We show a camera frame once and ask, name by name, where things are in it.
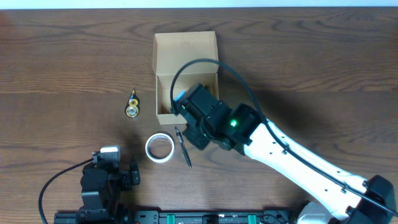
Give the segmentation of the black pen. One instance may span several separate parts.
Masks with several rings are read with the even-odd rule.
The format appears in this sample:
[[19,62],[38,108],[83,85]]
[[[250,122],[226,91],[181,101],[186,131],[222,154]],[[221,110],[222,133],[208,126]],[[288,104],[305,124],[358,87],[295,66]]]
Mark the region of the black pen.
[[181,149],[182,149],[184,158],[185,158],[185,160],[186,160],[186,162],[187,162],[189,168],[191,169],[191,168],[192,168],[192,163],[191,163],[191,160],[190,160],[190,158],[189,158],[187,149],[186,149],[186,147],[185,147],[185,145],[184,145],[184,141],[183,141],[182,134],[181,134],[180,130],[179,130],[177,127],[175,127],[175,132],[176,132],[176,135],[177,135],[177,137],[178,137],[178,141],[179,141],[179,143],[180,143],[180,146],[181,146]]

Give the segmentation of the yellow black correction tape dispenser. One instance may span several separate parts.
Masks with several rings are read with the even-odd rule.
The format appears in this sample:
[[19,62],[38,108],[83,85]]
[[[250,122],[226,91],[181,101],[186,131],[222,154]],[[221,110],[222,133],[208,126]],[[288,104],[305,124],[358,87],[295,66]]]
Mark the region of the yellow black correction tape dispenser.
[[125,108],[126,116],[129,118],[137,117],[140,112],[139,106],[140,106],[139,98],[136,95],[135,89],[133,89]]

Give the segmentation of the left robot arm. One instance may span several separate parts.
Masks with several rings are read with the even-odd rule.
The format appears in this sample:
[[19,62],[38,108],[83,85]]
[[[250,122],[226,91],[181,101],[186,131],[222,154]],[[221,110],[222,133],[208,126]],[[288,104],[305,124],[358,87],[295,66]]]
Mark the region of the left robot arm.
[[117,162],[96,164],[83,168],[80,180],[83,206],[78,223],[134,223],[132,212],[120,202],[121,193],[139,185],[141,178],[135,160],[129,170],[120,170]]

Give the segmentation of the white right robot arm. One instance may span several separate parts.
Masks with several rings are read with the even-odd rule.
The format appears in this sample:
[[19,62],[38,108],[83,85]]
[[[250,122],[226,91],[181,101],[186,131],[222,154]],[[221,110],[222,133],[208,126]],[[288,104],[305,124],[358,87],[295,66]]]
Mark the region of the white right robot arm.
[[187,121],[183,132],[198,149],[210,142],[259,161],[314,198],[294,223],[389,223],[397,215],[393,185],[375,175],[367,180],[340,169],[286,136],[260,112],[240,103],[231,109],[203,85],[171,99],[171,112]]

